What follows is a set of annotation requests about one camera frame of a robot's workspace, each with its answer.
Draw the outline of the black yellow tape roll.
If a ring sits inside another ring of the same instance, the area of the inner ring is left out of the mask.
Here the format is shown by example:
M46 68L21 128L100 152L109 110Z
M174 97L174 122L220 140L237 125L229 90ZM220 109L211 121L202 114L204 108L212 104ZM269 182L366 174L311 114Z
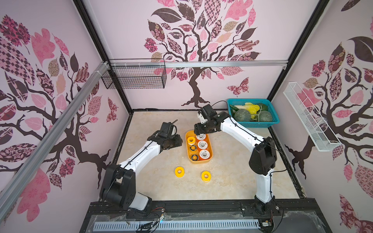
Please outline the black yellow tape roll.
M197 151L197 146L196 146L196 145L191 145L191 146L189 147L189 149L190 149L191 151Z
M199 160L199 155L197 155L197 154L193 154L193 155L191 156L191 160L192 160L192 161L198 161L198 160Z

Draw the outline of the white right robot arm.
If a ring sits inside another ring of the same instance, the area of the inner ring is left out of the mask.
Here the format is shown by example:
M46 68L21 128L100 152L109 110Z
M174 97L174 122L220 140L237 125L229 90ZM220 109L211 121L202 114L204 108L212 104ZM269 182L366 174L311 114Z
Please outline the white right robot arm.
M198 111L199 123L194 125L194 133L199 136L225 132L244 145L251 157L249 167L256 174L255 211L264 215L274 201L272 174L275 171L277 152L271 137L259 136L239 124L227 112L216 112L211 105Z

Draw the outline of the orange tape roll mid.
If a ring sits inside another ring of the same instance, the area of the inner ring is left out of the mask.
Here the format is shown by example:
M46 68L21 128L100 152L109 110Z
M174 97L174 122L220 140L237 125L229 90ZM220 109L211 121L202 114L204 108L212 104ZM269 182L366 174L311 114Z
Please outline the orange tape roll mid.
M198 148L201 150L206 150L208 148L208 143L204 140L198 142Z

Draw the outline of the yellow plastic storage box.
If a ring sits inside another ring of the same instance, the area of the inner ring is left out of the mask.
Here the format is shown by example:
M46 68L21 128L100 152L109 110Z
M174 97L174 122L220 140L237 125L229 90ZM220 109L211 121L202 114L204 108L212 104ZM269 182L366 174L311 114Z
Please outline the yellow plastic storage box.
M209 161L213 158L213 150L212 150L212 145L211 145L211 142L210 142L210 138L209 138L209 136L206 135L207 137L206 137L205 141L208 143L208 148L207 148L207 150L210 152L210 154L211 154L211 158L208 159L208 160L200 160L200 159L199 159L198 161L192 161L192 160L191 160L191 156L192 156L193 154L197 154L197 155L199 155L199 153L200 153L200 151L201 151L201 149L198 148L198 142L199 142L199 140L197 140L197 138L196 138L196 143L195 143L195 145L197 146L197 151L191 151L191 150L189 149L190 145L187 143L187 138L190 137L190 136L194 136L194 137L196 138L196 135L194 134L194 132L193 132L192 130L191 130L191 131L188 131L188 132L186 133L186 135L185 135L187 155L188 155L188 158L189 158L190 162L191 162L191 163L194 163L194 164L202 164L202 163L207 163L207 162L209 162Z

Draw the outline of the orange tape roll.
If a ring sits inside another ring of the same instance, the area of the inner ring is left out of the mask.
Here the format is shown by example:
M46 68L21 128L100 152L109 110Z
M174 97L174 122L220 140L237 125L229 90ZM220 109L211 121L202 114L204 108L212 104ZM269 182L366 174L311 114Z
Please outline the orange tape roll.
M205 140L206 137L207 136L205 134L200 134L200 135L196 136L197 140L199 140L199 141Z
M199 153L200 160L208 160L211 158L211 154L208 150L201 150Z

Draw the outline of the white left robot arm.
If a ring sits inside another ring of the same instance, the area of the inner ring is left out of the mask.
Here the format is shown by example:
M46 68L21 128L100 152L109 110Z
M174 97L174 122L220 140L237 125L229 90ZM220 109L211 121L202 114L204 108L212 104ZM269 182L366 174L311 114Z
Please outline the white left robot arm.
M120 164L110 164L106 170L100 199L123 210L136 209L151 212L152 199L137 192L136 175L164 150L182 146L175 122L163 122L134 155Z

